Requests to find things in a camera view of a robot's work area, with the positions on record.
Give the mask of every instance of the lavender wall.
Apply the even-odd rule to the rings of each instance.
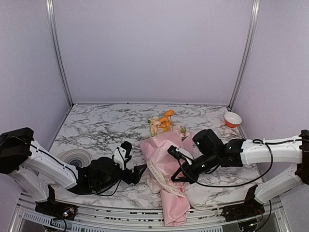
[[[48,27],[45,1],[0,0],[0,133],[30,127],[49,147],[68,110]],[[19,186],[0,174],[0,231]]]
[[[261,1],[253,49],[235,112],[248,138],[284,138],[309,129],[309,1]],[[269,164],[260,165],[265,171]],[[268,179],[290,164],[275,164]],[[309,226],[309,187],[281,196],[293,232]]]
[[[251,0],[54,0],[75,102],[228,104]]]

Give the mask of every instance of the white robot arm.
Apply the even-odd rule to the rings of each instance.
[[[222,215],[226,221],[256,216],[264,212],[263,204],[270,199],[299,185],[309,184],[309,130],[302,130],[299,136],[287,139],[233,139],[223,144],[216,134],[208,129],[197,133],[193,141],[203,155],[190,162],[183,156],[183,151],[173,146],[169,148],[168,152],[174,158],[186,161],[171,177],[172,181],[198,183],[210,188],[240,187],[247,183],[236,186],[211,186],[199,183],[198,177],[201,173],[209,173],[212,168],[218,166],[242,167],[245,164],[261,162],[271,162],[271,165],[273,162],[293,163],[271,180],[249,188],[244,203],[224,207]]]
[[[126,168],[132,145],[124,142],[112,159],[101,157],[87,167],[69,165],[46,151],[33,138],[33,130],[22,128],[0,135],[0,173],[12,177],[35,200],[36,211],[55,217],[74,219],[75,205],[55,200],[54,190],[42,182],[41,173],[75,194],[101,194],[118,181],[138,183],[146,165]]]

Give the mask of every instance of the marble tabletop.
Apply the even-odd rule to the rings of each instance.
[[[168,104],[106,104],[106,105],[74,105],[65,120],[50,152],[58,156],[61,152],[73,148],[81,148],[90,153],[93,159],[101,156],[111,157],[114,150],[123,141],[133,144],[132,160],[128,168],[144,164],[139,141],[149,138],[147,120],[161,116],[170,109],[175,111],[172,120],[175,125],[186,126],[193,132],[202,129],[213,129],[224,143],[230,139],[240,138],[238,129],[228,128],[223,120],[226,107],[209,105],[168,105]],[[194,157],[200,152],[195,147]],[[64,188],[54,185],[58,200],[87,205],[116,208],[161,208],[160,194],[154,194],[147,186],[146,178],[150,175],[146,170],[137,185],[121,182],[117,192],[111,197],[97,195],[75,195]],[[210,185],[241,184],[259,176],[255,165],[241,168],[219,168],[211,175],[202,174],[199,181]],[[236,202],[245,198],[249,187],[238,188],[206,188],[197,184],[188,185],[185,189],[187,197],[195,206],[207,206]]]

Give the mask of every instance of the red bowl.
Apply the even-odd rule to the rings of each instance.
[[[224,115],[224,121],[228,127],[235,128],[242,122],[242,119],[238,114],[227,112]]]

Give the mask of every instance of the pink cloth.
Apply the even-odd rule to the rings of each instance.
[[[140,147],[152,172],[148,185],[153,192],[161,193],[165,226],[179,226],[187,221],[190,204],[183,194],[184,182],[172,182],[171,176],[179,168],[177,160],[168,153],[169,147],[182,147],[192,151],[192,136],[183,142],[178,131],[166,132],[140,142]]]

